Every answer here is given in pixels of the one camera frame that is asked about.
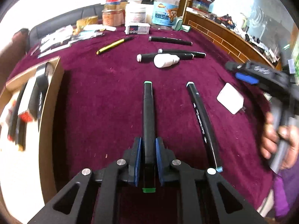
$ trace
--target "cardboard box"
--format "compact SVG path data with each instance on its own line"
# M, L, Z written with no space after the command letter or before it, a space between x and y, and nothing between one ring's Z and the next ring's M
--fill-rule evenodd
M0 186L5 203L0 203L0 212L22 223L27 223L57 193L52 162L52 128L56 99L64 73L59 57L18 74L6 83L0 95L2 113L10 99L17 96L22 84L33 77L37 67L45 62L52 64L54 73L42 110L40 130L37 121L27 123L26 147L23 152L18 151L14 142L7 140L8 126L4 125L0 134Z
M192 8L202 11L204 13L208 13L210 5L215 0L193 0Z
M129 24L126 26L125 33L127 35L148 35L150 31L150 25L145 23Z

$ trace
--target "yellow pen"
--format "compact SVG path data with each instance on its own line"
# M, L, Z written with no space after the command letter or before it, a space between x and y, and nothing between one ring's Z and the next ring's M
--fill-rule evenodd
M107 45L107 46L105 46L105 47L99 49L99 50L97 51L97 55L99 55L100 53L103 53L103 52L105 52L106 50L111 49L111 48L113 48L113 47L115 47L115 46L117 46L117 45L119 45L119 44L121 44L121 43L123 43L123 42L125 42L125 41L131 40L131 39L133 39L133 38L134 38L133 36L130 36L130 37L126 37L126 38L120 39L120 40L118 40L118 41L115 41L115 42L113 42L112 44Z

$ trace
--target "red lid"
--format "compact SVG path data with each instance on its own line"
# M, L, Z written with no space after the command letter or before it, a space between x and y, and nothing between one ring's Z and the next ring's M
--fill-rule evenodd
M106 0L106 2L120 2L121 0Z

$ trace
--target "metal screw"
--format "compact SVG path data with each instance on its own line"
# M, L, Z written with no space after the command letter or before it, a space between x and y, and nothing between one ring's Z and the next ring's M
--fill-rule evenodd
M91 170L89 168L84 168L81 173L83 175L89 175L91 173Z
M179 166L181 163L182 163L182 162L181 162L180 160L178 160L178 159L174 159L174 160L172 161L172 164L175 165L175 166Z
M117 160L116 163L121 166L121 165L126 164L126 160L125 159L119 159L119 160Z
M214 168L209 168L209 169L207 170L207 173L210 174L210 175L214 175L214 174L216 174L216 169L214 169Z

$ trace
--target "purple tablecloth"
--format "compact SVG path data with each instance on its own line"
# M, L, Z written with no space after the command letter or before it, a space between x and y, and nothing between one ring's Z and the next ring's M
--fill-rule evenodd
M28 55L15 67L10 77L38 62L61 56L65 75L53 123L53 164L58 188L83 168L101 169L121 158L134 137L142 136L144 81L153 83L157 136L178 159L192 167L206 168L203 140L186 90L186 83L193 81L215 129L222 175L255 208L259 207L272 185L272 173L263 165L258 150L264 113L269 110L261 91L227 72L224 64L231 58L196 31L151 34L192 41L193 46L149 42L147 35L135 35L134 40L97 56L97 49L125 37L123 31L106 32L103 37L77 42L41 59ZM207 56L164 69L136 61L137 54L159 48L191 49ZM232 115L216 100L227 82L244 96L245 112ZM123 194L121 222L170 223L176 217L174 201L171 190L159 188L156 194L130 190Z

